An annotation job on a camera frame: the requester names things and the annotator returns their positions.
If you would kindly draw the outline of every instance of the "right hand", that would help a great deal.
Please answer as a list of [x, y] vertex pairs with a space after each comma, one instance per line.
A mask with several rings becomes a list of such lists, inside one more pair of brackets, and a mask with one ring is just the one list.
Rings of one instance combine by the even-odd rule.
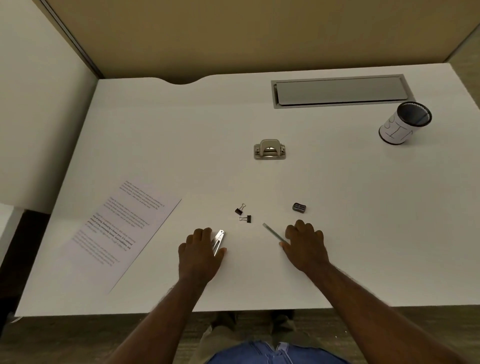
[[312, 224], [297, 220], [295, 226], [287, 226], [285, 237], [290, 239], [290, 244], [280, 242], [280, 246], [295, 268], [307, 276], [322, 264], [330, 263], [324, 245], [324, 234], [321, 230], [315, 231]]

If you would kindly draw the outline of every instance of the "left hand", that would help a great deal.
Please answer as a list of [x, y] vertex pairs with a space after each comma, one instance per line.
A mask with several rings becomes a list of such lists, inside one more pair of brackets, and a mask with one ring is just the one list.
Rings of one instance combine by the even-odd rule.
[[211, 233], [211, 228], [196, 229], [186, 243], [179, 245], [179, 279], [193, 280], [204, 288], [215, 276], [227, 249], [221, 248], [213, 255]]

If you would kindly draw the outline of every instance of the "forearm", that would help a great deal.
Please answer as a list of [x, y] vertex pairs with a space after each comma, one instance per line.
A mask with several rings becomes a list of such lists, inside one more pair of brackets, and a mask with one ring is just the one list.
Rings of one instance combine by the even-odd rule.
[[465, 363], [333, 265], [322, 264], [308, 275], [346, 323], [368, 363]]
[[179, 280], [107, 363], [171, 363], [190, 313], [203, 290], [204, 286], [193, 280]]

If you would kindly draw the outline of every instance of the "white label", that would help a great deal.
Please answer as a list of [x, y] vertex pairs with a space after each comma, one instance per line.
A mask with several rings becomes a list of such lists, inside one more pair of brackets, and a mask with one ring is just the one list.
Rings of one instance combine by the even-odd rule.
[[380, 127], [379, 133], [386, 142], [402, 144], [408, 140], [417, 129], [419, 129], [419, 127], [404, 123], [395, 111], [395, 114]]

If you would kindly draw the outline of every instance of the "paper sheet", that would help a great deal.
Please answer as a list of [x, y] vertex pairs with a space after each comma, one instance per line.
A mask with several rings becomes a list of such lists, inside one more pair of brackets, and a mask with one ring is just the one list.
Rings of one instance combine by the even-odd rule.
[[65, 244], [62, 255], [110, 292], [179, 202], [125, 181]]

